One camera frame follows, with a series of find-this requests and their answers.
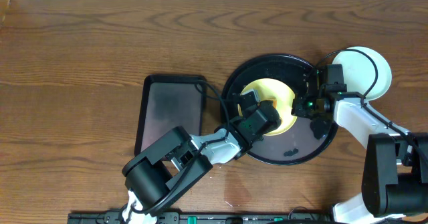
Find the yellow green scrubbing sponge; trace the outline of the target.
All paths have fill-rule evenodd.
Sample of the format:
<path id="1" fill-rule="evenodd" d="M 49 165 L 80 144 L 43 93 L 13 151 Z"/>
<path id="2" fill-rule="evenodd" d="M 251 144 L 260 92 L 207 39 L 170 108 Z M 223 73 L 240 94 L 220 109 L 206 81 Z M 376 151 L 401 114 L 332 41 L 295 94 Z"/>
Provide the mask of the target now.
<path id="1" fill-rule="evenodd" d="M 278 101 L 277 101 L 277 100 L 272 100 L 272 102 L 273 102 L 273 107 L 274 107 L 274 108 L 277 108 L 277 106 L 278 106 Z"/>

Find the yellow plate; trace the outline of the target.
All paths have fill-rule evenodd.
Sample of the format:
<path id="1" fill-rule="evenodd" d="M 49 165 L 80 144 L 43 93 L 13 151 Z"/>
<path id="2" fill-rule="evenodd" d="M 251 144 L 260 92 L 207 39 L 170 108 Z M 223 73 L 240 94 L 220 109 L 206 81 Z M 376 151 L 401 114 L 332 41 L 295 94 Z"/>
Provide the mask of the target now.
<path id="1" fill-rule="evenodd" d="M 277 100 L 278 106 L 275 108 L 280 115 L 281 125 L 271 132 L 266 133 L 266 136 L 275 136 L 288 131 L 296 122 L 297 117 L 291 114 L 292 102 L 295 98 L 293 90 L 285 83 L 271 79 L 262 78 L 250 82 L 241 91 L 241 95 L 248 93 L 251 89 L 257 90 L 260 101 Z"/>

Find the light green plate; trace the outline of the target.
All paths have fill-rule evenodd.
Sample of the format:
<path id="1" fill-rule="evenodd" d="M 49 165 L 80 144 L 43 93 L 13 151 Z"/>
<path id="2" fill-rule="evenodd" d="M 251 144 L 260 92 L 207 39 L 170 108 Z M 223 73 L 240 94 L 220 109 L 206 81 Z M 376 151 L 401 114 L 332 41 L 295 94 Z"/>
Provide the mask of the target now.
<path id="1" fill-rule="evenodd" d="M 376 100 L 387 93 L 392 83 L 392 71 L 387 60 L 377 51 L 355 46 L 357 49 L 368 55 L 375 63 L 378 70 L 377 82 L 373 89 L 367 94 L 368 101 Z M 340 64 L 343 67 L 344 83 L 349 92 L 359 92 L 364 94 L 375 80 L 375 69 L 372 62 L 355 51 L 340 52 L 333 60 L 333 64 Z"/>

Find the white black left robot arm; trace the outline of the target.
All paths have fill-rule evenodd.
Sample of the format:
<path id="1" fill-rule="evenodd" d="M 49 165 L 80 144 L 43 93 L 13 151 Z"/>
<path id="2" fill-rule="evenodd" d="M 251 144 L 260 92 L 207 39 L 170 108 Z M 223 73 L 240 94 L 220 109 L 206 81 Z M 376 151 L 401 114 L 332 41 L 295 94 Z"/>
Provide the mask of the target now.
<path id="1" fill-rule="evenodd" d="M 282 120 L 273 98 L 261 100 L 250 90 L 237 99 L 241 114 L 228 118 L 215 133 L 189 134 L 174 127 L 122 169 L 128 203 L 125 223 L 155 223 L 156 216 L 180 199 L 216 164 L 245 155 L 255 142 L 277 129 Z"/>

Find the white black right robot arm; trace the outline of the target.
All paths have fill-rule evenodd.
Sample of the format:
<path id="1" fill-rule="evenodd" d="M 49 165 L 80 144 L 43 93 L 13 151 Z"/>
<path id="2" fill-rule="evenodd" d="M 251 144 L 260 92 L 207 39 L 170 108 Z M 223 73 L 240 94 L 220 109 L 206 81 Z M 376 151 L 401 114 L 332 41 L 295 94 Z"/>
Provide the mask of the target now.
<path id="1" fill-rule="evenodd" d="M 380 223 L 427 212 L 427 134 L 412 133 L 377 112 L 364 94 L 349 92 L 340 65 L 304 74 L 292 114 L 308 118 L 316 138 L 329 124 L 346 129 L 365 148 L 361 192 L 333 207 L 334 220 Z"/>

